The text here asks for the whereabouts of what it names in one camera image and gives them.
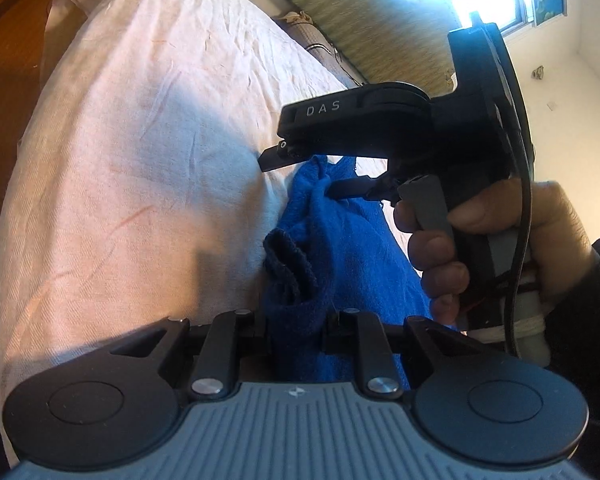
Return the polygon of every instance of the silver screw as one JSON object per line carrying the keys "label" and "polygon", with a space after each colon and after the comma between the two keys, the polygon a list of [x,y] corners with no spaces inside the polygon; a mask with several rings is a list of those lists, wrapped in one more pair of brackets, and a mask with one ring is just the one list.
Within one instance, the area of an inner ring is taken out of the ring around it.
{"label": "silver screw", "polygon": [[398,391],[400,385],[389,377],[374,377],[366,387],[376,394],[392,394]]}
{"label": "silver screw", "polygon": [[222,381],[218,379],[212,379],[211,377],[205,379],[198,379],[193,381],[191,389],[200,395],[215,395],[219,394],[224,388]]}

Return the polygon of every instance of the sleeve cuff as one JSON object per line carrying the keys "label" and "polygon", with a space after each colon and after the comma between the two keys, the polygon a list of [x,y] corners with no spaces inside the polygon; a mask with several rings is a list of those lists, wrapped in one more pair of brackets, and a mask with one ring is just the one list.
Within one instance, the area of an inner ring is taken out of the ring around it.
{"label": "sleeve cuff", "polygon": [[550,368],[585,388],[600,376],[600,259],[545,321]]}

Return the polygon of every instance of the blue cloth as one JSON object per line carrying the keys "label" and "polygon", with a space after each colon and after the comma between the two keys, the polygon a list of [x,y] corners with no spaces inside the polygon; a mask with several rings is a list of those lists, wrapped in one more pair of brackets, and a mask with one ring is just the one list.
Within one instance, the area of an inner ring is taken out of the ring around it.
{"label": "blue cloth", "polygon": [[331,182],[354,176],[355,158],[329,164],[314,156],[296,173],[286,210],[264,240],[269,283],[262,307],[280,380],[352,380],[351,359],[320,353],[320,333],[334,310],[371,311],[392,324],[429,317],[420,278],[389,230],[382,205],[325,197]]}

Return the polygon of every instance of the bed sheet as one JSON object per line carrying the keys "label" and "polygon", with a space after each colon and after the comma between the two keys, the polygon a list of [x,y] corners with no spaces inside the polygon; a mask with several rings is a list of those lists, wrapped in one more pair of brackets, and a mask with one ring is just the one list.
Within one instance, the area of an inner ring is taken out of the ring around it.
{"label": "bed sheet", "polygon": [[262,174],[258,154],[283,105],[342,89],[247,0],[83,10],[0,218],[0,412],[27,377],[139,326],[256,308],[294,170]]}

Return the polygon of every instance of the gray trigger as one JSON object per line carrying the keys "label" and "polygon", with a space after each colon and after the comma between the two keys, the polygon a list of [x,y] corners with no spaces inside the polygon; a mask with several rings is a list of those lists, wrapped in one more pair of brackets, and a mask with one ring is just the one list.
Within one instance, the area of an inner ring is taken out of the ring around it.
{"label": "gray trigger", "polygon": [[446,220],[445,194],[436,175],[426,175],[405,182],[398,188],[400,198],[413,205],[416,219],[424,230],[444,231],[452,240],[454,232]]}

